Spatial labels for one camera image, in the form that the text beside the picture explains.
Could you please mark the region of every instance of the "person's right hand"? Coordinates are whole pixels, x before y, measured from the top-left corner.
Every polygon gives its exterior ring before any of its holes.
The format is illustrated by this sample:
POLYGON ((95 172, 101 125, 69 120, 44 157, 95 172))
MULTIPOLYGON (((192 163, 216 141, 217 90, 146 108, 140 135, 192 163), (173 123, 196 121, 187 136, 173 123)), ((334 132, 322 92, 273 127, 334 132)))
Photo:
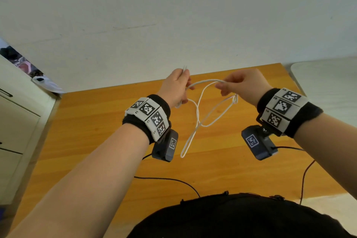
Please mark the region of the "person's right hand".
POLYGON ((258 69, 237 70, 223 80, 226 82, 215 84, 222 96, 234 92, 255 107, 260 98, 273 88, 258 69))

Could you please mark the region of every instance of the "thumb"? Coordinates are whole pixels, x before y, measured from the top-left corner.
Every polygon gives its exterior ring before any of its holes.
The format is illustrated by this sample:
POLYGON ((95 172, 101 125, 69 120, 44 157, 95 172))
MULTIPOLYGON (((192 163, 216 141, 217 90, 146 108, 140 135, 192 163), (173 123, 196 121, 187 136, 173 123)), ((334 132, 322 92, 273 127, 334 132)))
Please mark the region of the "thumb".
POLYGON ((190 78, 190 71, 188 69, 184 70, 181 76, 178 78, 179 82, 185 84, 188 82, 190 78))
POLYGON ((233 82, 224 82, 224 83, 216 83, 215 87, 220 89, 221 91, 229 91, 238 93, 240 83, 233 83, 233 82))

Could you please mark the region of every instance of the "qr code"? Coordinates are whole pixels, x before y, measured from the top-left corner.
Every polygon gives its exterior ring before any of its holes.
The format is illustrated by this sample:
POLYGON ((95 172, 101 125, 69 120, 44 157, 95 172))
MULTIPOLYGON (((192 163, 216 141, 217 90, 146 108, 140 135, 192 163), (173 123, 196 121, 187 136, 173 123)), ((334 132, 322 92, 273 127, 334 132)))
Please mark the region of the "qr code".
POLYGON ((288 99, 289 101, 296 102, 301 98, 301 95, 288 91, 283 95, 283 98, 288 99))
POLYGON ((175 138, 171 138, 171 141, 170 141, 170 148, 171 149, 175 149, 175 147, 176 147, 176 143, 177 143, 177 140, 175 139, 175 138))
POLYGON ((288 112, 288 110, 290 109, 290 107, 292 106, 292 104, 289 104, 286 101, 283 100, 279 100, 276 105, 273 107, 273 110, 278 111, 281 114, 285 114, 286 112, 288 112))
POLYGON ((139 110, 145 115, 149 116, 155 110, 155 108, 152 105, 145 103, 142 107, 139 108, 139 110))
POLYGON ((138 108, 144 101, 137 101, 135 104, 131 106, 131 108, 138 108))
POLYGON ((255 137, 255 135, 250 135, 246 138, 246 141, 248 143, 248 145, 253 148, 254 146, 257 146, 259 144, 259 141, 257 140, 257 138, 255 137))
POLYGON ((160 122, 163 121, 163 117, 161 117, 159 111, 156 111, 156 113, 153 114, 150 117, 150 119, 152 120, 152 122, 155 124, 156 127, 160 124, 160 122))
POLYGON ((282 118, 278 117, 274 113, 270 113, 268 117, 268 123, 273 125, 274 127, 278 128, 279 124, 281 123, 282 118))
POLYGON ((166 130, 165 124, 161 122, 161 124, 157 128, 158 135, 161 136, 166 130))

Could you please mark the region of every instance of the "black cable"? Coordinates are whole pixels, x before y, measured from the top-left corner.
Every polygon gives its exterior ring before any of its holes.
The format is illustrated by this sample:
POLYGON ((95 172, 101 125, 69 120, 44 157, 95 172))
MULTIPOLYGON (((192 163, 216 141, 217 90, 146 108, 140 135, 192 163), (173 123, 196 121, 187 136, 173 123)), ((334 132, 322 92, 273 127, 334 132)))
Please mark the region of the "black cable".
MULTIPOLYGON (((144 160, 145 158, 151 156, 151 153, 149 155, 146 155, 142 158, 142 160, 144 160)), ((176 181, 176 182, 181 182, 181 183, 184 183, 186 185, 188 185, 189 187, 191 187, 195 192, 196 194, 199 196, 199 198, 201 197, 199 195, 199 193, 197 192, 197 190, 192 186, 190 185, 189 183, 187 182, 184 182, 184 181, 181 181, 181 180, 178 180, 178 179, 172 179, 172 178, 156 178, 156 177, 138 177, 138 176, 134 176, 134 178, 137 178, 137 179, 151 179, 151 180, 169 180, 169 181, 176 181)))
POLYGON ((284 148, 284 149, 302 150, 303 152, 305 151, 305 150, 300 149, 300 148, 294 148, 294 147, 288 147, 288 146, 278 146, 278 147, 274 147, 274 148, 284 148))
POLYGON ((315 163, 315 160, 312 161, 310 163, 310 165, 308 165, 308 167, 305 169, 305 172, 304 172, 304 175, 302 176, 302 185, 301 185, 301 197, 300 197, 300 205, 301 205, 301 202, 302 202, 302 198, 304 196, 304 182, 305 182, 305 175, 307 173, 307 171, 309 170, 309 168, 315 163))

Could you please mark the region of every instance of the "cabinet door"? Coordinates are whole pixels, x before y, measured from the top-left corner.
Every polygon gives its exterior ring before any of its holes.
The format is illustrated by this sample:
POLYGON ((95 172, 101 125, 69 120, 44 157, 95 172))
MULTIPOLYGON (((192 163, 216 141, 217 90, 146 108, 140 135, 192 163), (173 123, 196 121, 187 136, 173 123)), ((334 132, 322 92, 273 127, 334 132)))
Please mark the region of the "cabinet door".
POLYGON ((10 61, 0 55, 0 96, 41 116, 49 95, 10 61))
POLYGON ((0 149, 0 201, 22 155, 0 149))
POLYGON ((0 97, 0 148, 24 153, 39 118, 0 97))

